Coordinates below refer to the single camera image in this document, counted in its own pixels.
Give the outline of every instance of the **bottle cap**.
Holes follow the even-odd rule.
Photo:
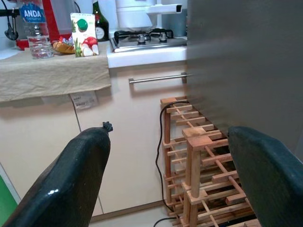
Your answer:
[[[79,31],[81,31],[81,32],[85,32],[89,26],[88,23],[86,22],[86,20],[84,20],[84,19],[78,20],[77,25],[78,25]]]

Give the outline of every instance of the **white tile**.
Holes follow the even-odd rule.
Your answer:
[[[93,222],[89,227],[153,227],[157,220],[167,217],[165,208],[157,207],[99,222]],[[160,222],[157,227],[172,227],[171,220]]]

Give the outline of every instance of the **metal handle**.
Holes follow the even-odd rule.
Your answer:
[[[158,80],[165,80],[165,79],[176,79],[176,78],[182,78],[183,83],[186,83],[186,77],[189,76],[186,72],[182,72],[181,75],[175,75],[175,76],[167,76],[167,77],[156,77],[156,78],[148,78],[148,79],[136,79],[133,78],[128,79],[128,82],[130,84],[136,84],[136,83],[144,83],[144,82],[150,82],[150,81],[158,81]]]

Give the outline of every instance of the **green wall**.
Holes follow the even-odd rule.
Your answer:
[[[0,226],[4,224],[16,207],[16,201],[0,176]]]

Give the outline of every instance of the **gray refrigerator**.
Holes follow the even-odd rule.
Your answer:
[[[189,0],[189,101],[220,130],[249,126],[303,160],[303,1]]]

